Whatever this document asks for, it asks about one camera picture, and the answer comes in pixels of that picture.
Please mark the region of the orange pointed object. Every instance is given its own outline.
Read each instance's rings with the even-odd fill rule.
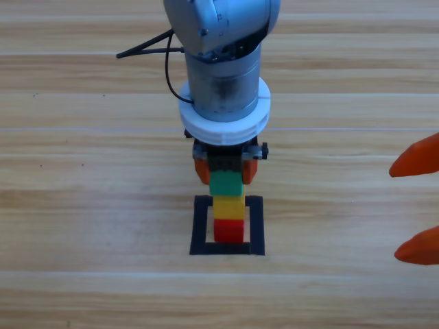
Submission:
[[[417,265],[439,265],[439,226],[421,232],[395,252],[396,259]]]
[[[245,185],[251,184],[257,171],[258,160],[245,160],[244,167],[242,169],[242,182]]]
[[[195,171],[198,174],[201,182],[205,185],[209,185],[211,181],[211,172],[209,170],[209,163],[207,160],[195,159]]]
[[[425,175],[439,171],[439,133],[410,146],[389,170],[392,177]]]

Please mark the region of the black square frame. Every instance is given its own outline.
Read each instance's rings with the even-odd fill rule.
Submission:
[[[207,211],[211,206],[213,206],[213,198],[210,195],[195,196],[190,255],[265,256],[262,197],[246,196],[246,206],[250,208],[250,242],[206,242]]]

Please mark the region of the wooden table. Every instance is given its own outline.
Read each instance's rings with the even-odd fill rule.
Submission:
[[[439,132],[438,19],[437,0],[283,0],[247,190],[266,256],[190,256],[207,188],[164,55],[115,59],[169,28],[162,2],[0,1],[0,328],[436,328],[439,267],[393,253],[439,224],[439,175],[388,169]]]

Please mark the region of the orange gripper pad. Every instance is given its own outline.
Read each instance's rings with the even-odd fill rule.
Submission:
[[[209,163],[207,160],[195,159],[195,171],[201,182],[205,185],[209,185],[211,180],[211,172],[209,171]]]
[[[410,146],[393,163],[392,177],[425,175],[439,171],[439,134],[427,137]]]
[[[243,243],[244,220],[213,220],[213,237],[218,243]]]
[[[249,185],[258,171],[258,160],[245,160],[242,169],[242,182]]]
[[[405,263],[439,265],[439,226],[423,231],[402,244],[395,257]]]

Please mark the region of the black cable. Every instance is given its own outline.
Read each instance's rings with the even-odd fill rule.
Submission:
[[[138,53],[132,53],[130,55],[126,55],[125,57],[130,57],[130,56],[137,56],[137,55],[149,55],[150,53],[166,53],[167,48],[157,48],[157,49],[149,49],[149,50],[142,50],[139,51]],[[180,47],[180,48],[169,48],[169,52],[170,53],[184,53],[185,52],[185,48]]]
[[[177,97],[179,100],[184,101],[186,103],[193,104],[193,101],[184,99],[179,94],[175,92],[175,90],[172,88],[171,82],[169,81],[169,71],[168,71],[168,63],[169,63],[169,50],[171,49],[171,41],[172,41],[172,34],[169,36],[169,39],[167,41],[167,47],[166,47],[166,59],[165,59],[165,75],[166,75],[166,82],[167,85],[171,91],[171,93],[174,94],[175,97]]]
[[[172,36],[172,34],[174,34],[174,30],[170,29],[169,31],[162,33],[160,36],[156,36],[155,38],[153,38],[147,42],[144,42],[141,45],[135,46],[134,48],[126,50],[122,53],[118,53],[116,55],[116,58],[124,58],[124,57],[128,57],[128,56],[133,56],[133,54],[138,53],[138,52],[144,50],[145,48],[151,47],[152,45],[155,45],[156,43],[158,43],[166,38],[169,38],[170,36]]]

